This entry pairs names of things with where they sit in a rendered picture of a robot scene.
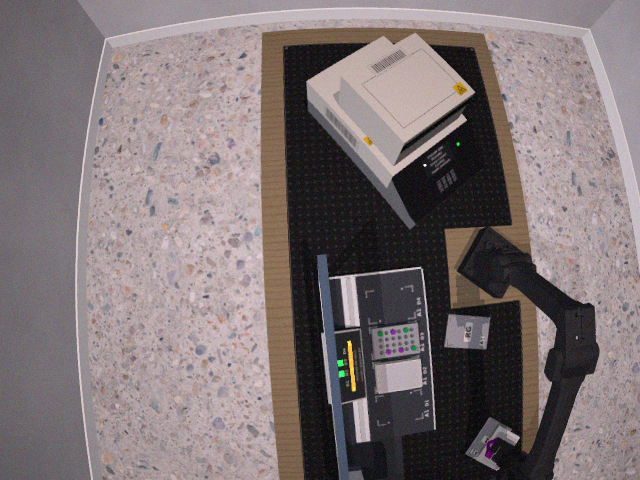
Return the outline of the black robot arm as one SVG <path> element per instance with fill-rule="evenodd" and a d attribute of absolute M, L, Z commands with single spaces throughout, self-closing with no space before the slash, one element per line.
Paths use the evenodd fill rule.
<path fill-rule="evenodd" d="M 511 459 L 502 454 L 496 465 L 504 472 L 490 480 L 553 479 L 555 456 L 578 390 L 586 375 L 594 374 L 600 353 L 595 307 L 572 299 L 534 270 L 537 268 L 529 253 L 511 251 L 509 243 L 485 242 L 482 280 L 503 285 L 508 282 L 557 328 L 554 348 L 548 352 L 544 369 L 552 385 L 533 447 L 527 457 L 519 455 L 512 460 L 511 471 Z"/>

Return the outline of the white pcr plate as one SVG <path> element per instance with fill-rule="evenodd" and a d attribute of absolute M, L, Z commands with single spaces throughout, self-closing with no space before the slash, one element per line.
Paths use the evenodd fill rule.
<path fill-rule="evenodd" d="M 491 439 L 489 441 L 491 441 L 491 440 L 493 440 L 493 439 L 495 439 L 497 437 L 499 437 L 499 438 L 511 443 L 511 445 L 513 445 L 513 446 L 516 445 L 516 443 L 518 442 L 518 440 L 520 438 L 518 435 L 516 435 L 516 434 L 512 433 L 511 431 L 503 428 L 500 425 L 499 425 L 499 427 L 497 428 L 497 430 L 495 431 L 495 433 L 493 434 L 493 436 L 491 437 Z M 481 462 L 481 463 L 483 463 L 483 464 L 485 464 L 486 466 L 496 470 L 496 471 L 499 470 L 500 467 L 498 467 L 496 465 L 496 463 L 491 460 L 493 455 L 496 454 L 497 452 L 494 453 L 490 459 L 488 459 L 488 458 L 485 457 L 486 450 L 487 450 L 487 448 L 485 446 L 485 448 L 483 449 L 483 451 L 481 452 L 481 454 L 478 456 L 478 458 L 476 460 Z"/>

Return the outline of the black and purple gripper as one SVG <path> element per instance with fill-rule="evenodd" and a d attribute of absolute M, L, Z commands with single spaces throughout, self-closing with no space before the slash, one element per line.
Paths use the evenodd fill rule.
<path fill-rule="evenodd" d="M 490 447 L 490 444 L 492 444 L 492 446 Z M 509 463 L 509 469 L 510 469 L 510 464 L 512 462 L 512 460 L 519 455 L 525 455 L 527 457 L 528 453 L 521 451 L 519 449 L 517 449 L 515 446 L 511 445 L 510 443 L 504 441 L 503 439 L 497 437 L 494 440 L 488 441 L 488 443 L 486 444 L 487 450 L 485 453 L 485 457 L 487 458 L 491 458 L 492 455 L 493 457 L 491 458 L 491 460 L 495 463 L 498 462 L 498 460 L 500 459 L 500 457 L 502 456 L 502 454 L 504 454 L 505 456 L 507 456 L 509 459 L 511 459 L 510 463 Z M 499 448 L 500 447 L 500 448 Z M 498 450 L 499 449 L 499 450 Z M 498 451 L 497 451 L 498 450 Z M 511 469 L 510 469 L 511 471 Z"/>

